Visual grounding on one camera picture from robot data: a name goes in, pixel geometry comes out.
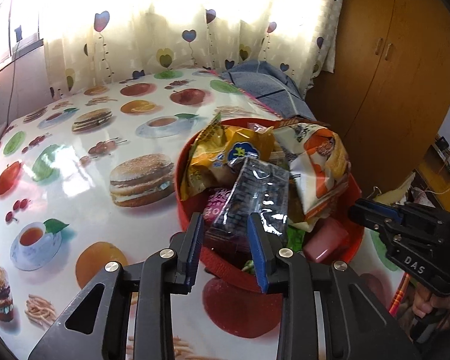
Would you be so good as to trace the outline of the yellow chip snack bag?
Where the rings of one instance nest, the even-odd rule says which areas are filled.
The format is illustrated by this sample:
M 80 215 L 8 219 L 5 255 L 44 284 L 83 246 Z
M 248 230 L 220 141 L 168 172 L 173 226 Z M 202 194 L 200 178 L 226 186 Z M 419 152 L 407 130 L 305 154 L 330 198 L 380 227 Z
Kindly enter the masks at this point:
M 196 136 L 185 154 L 179 186 L 182 201 L 206 189 L 232 185 L 246 158 L 266 161 L 275 147 L 272 120 L 230 119 L 217 114 Z

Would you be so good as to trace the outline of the black seaweed snack pack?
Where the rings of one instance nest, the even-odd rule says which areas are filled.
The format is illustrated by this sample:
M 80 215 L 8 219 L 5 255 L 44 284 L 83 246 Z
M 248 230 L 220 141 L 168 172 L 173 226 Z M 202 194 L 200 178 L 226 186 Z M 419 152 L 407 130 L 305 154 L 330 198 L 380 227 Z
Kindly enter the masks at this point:
M 239 167 L 226 205 L 205 234 L 209 248 L 226 254 L 249 252 L 247 222 L 253 213 L 279 239 L 287 227 L 289 171 L 255 158 L 246 158 Z

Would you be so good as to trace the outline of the pink jelly cup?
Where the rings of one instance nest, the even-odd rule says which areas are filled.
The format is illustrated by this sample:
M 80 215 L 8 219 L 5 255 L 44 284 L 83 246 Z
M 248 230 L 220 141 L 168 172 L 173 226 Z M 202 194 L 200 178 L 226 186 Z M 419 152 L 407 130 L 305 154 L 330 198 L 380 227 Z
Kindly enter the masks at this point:
M 319 229 L 303 246 L 303 254 L 313 263 L 323 263 L 339 249 L 348 235 L 347 230 L 337 220 L 323 219 Z

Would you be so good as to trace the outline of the blue plaid blanket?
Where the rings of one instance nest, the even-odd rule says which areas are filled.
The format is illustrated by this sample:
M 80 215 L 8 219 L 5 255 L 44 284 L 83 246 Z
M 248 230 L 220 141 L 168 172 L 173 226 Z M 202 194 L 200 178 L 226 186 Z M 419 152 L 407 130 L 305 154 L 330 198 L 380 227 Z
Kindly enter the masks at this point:
M 268 62 L 250 60 L 221 72 L 219 76 L 284 119 L 302 116 L 315 120 L 295 82 Z

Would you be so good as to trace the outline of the wooden wardrobe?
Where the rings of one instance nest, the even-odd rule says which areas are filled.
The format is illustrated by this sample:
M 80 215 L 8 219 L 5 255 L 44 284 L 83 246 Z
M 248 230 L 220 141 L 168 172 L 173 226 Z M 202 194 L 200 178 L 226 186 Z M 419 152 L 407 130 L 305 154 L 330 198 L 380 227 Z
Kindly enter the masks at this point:
M 396 189 L 450 108 L 450 12 L 442 0 L 343 0 L 334 72 L 305 100 L 348 151 L 365 194 Z

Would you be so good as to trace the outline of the red round basket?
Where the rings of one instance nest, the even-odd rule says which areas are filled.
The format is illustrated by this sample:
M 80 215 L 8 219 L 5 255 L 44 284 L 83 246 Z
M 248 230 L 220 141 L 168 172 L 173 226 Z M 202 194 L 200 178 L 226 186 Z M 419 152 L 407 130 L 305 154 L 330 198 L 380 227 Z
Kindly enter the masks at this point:
M 340 137 L 304 118 L 212 119 L 184 146 L 175 168 L 178 219 L 205 223 L 201 261 L 227 283 L 260 293 L 260 275 L 243 271 L 254 255 L 247 224 L 257 216 L 280 248 L 310 261 L 350 261 L 363 227 L 348 210 L 361 192 Z

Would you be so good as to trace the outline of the green pea snack bag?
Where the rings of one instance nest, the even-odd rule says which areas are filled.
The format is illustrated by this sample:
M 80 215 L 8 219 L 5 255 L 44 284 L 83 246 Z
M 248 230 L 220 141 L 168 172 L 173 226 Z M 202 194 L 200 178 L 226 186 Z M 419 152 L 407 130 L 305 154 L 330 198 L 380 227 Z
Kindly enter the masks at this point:
M 298 253 L 302 251 L 305 234 L 306 231 L 303 229 L 288 225 L 285 233 L 280 236 L 280 242 L 283 247 L 289 248 L 291 251 Z M 251 259 L 247 260 L 241 270 L 254 275 L 255 268 L 253 261 Z

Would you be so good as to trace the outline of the heart print curtain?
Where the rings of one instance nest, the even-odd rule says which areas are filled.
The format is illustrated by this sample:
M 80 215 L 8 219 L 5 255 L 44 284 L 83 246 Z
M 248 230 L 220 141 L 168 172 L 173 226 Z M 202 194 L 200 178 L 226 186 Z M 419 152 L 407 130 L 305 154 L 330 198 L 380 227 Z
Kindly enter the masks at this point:
M 343 0 L 40 0 L 55 97 L 181 68 L 269 63 L 301 92 L 335 66 Z

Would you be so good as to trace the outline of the food print tablecloth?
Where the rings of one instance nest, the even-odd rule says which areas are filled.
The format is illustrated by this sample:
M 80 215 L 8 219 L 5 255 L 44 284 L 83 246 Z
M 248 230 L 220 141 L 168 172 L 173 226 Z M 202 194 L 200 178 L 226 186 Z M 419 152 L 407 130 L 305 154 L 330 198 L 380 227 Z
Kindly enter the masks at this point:
M 232 86 L 203 68 L 183 68 L 102 84 L 49 105 L 29 105 L 0 130 L 0 267 L 13 316 L 0 336 L 26 359 L 47 324 L 26 313 L 34 296 L 61 313 L 83 283 L 112 258 L 138 263 L 181 229 L 179 186 L 140 205 L 113 198 L 110 186 L 131 162 L 149 174 L 155 155 L 176 162 L 216 115 L 277 119 L 310 116 L 300 96 L 279 102 Z

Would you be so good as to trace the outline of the purple candy pack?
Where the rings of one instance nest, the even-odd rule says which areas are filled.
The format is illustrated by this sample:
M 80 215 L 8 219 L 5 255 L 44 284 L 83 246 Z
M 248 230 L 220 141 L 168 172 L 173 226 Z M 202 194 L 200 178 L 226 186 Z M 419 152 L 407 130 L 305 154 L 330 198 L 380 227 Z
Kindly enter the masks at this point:
M 231 194 L 230 189 L 212 189 L 203 211 L 203 219 L 206 226 L 211 226 L 227 203 Z

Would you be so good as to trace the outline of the orange crispy rice snack bag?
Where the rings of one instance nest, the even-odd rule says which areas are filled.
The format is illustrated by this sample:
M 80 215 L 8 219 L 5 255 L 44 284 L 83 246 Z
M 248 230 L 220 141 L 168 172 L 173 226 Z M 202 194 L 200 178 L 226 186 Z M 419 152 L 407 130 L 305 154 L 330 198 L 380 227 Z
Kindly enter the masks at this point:
M 337 133 L 302 118 L 274 123 L 306 219 L 320 217 L 348 188 L 351 163 Z

